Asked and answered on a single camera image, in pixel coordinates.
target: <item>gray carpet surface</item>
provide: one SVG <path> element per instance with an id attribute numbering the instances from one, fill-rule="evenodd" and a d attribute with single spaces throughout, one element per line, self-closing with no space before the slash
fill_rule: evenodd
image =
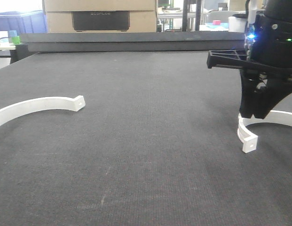
<path id="1" fill-rule="evenodd" d="M 206 58 L 37 54 L 0 69 L 0 109 L 86 101 L 0 127 L 0 226 L 292 226 L 292 128 L 250 126 L 258 148 L 243 153 L 238 70 Z"/>

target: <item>red object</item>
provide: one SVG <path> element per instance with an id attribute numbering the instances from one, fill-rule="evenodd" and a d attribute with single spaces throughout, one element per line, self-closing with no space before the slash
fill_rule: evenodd
<path id="1" fill-rule="evenodd" d="M 213 25 L 221 25 L 221 20 L 213 20 Z"/>

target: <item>black label on box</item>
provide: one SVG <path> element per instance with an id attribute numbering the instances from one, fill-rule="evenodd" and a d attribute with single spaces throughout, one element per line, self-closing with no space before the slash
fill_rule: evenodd
<path id="1" fill-rule="evenodd" d="M 76 31 L 127 31 L 130 12 L 72 12 L 72 22 Z"/>

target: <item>white curved bracket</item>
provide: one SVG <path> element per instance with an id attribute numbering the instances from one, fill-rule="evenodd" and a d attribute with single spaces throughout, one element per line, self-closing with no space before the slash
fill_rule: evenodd
<path id="1" fill-rule="evenodd" d="M 0 109 L 0 126 L 25 114 L 45 110 L 70 110 L 77 112 L 85 106 L 83 96 L 69 97 L 43 97 L 22 101 Z"/>
<path id="2" fill-rule="evenodd" d="M 239 114 L 238 119 L 238 137 L 243 143 L 243 152 L 245 153 L 256 150 L 258 142 L 258 136 L 249 131 L 246 126 L 256 123 L 276 123 L 292 126 L 292 113 L 290 112 L 270 111 L 265 119 L 256 119 L 254 117 L 246 119 Z"/>

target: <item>cardboard box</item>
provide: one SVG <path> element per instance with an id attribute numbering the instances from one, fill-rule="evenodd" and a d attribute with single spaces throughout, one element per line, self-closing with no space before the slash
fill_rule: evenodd
<path id="1" fill-rule="evenodd" d="M 87 33 L 156 32 L 156 11 L 130 11 L 129 29 L 80 31 Z M 76 33 L 72 12 L 47 12 L 47 26 L 50 33 Z"/>
<path id="2" fill-rule="evenodd" d="M 44 0 L 47 12 L 156 11 L 156 0 Z"/>
<path id="3" fill-rule="evenodd" d="M 262 8 L 263 0 L 258 0 L 257 7 Z M 229 0 L 230 11 L 245 11 L 245 0 Z"/>

